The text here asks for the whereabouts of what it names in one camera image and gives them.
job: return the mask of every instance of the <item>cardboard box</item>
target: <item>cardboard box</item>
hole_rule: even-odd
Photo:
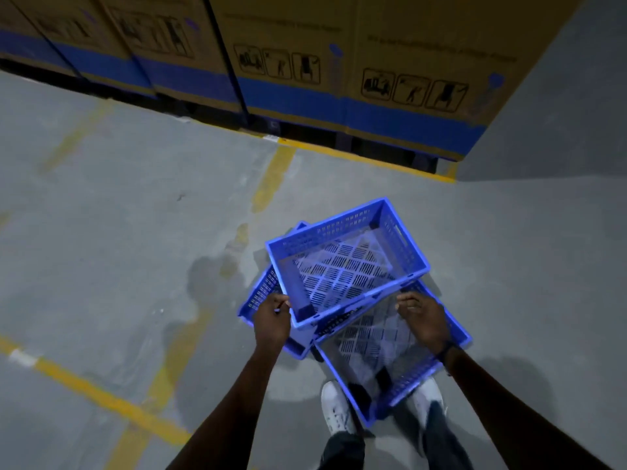
[[[0,57],[68,76],[75,75],[72,67],[10,0],[0,0]]]
[[[202,0],[100,0],[163,94],[241,111]]]
[[[12,0],[82,76],[140,94],[155,92],[96,0]]]
[[[248,110],[462,160],[581,0],[210,0]]]

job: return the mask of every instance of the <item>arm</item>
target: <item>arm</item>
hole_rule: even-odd
[[[246,469],[270,373],[290,336],[287,300],[286,295],[271,294],[255,312],[257,346],[253,355],[233,387],[194,432],[168,470]]]
[[[436,300],[417,292],[401,294],[397,300],[399,314],[416,339],[442,359],[510,470],[608,468],[501,386],[463,350],[446,350],[451,335],[444,308]]]

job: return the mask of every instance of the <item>white sneaker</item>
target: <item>white sneaker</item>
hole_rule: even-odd
[[[329,381],[322,387],[320,395],[322,413],[331,435],[338,432],[356,434],[355,422],[350,415],[350,405],[337,381]]]
[[[420,426],[423,429],[427,427],[427,417],[429,417],[429,408],[433,401],[439,402],[442,406],[442,411],[446,415],[446,408],[444,407],[444,399],[442,399],[442,393],[435,379],[430,377],[427,381],[423,382],[410,397],[416,408],[416,417],[420,422]]]

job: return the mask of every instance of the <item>pant leg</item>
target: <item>pant leg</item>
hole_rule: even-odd
[[[361,470],[365,443],[360,435],[338,432],[331,435],[322,453],[319,470]]]
[[[466,450],[451,432],[439,402],[432,402],[423,435],[429,470],[473,470]]]

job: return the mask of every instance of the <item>blue stripe on box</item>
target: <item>blue stripe on box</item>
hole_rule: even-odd
[[[138,60],[155,86],[209,99],[239,103],[228,74],[178,66],[145,57],[138,57]]]
[[[304,87],[259,79],[238,78],[249,107],[344,125],[398,140],[466,155],[486,130],[485,125],[392,109]]]
[[[63,69],[71,69],[68,63],[43,38],[0,29],[0,51],[34,61],[47,62]]]
[[[62,42],[56,42],[55,47],[80,72],[143,87],[144,89],[153,88],[139,63],[133,57],[122,59],[114,55],[96,53],[95,51],[70,46]]]

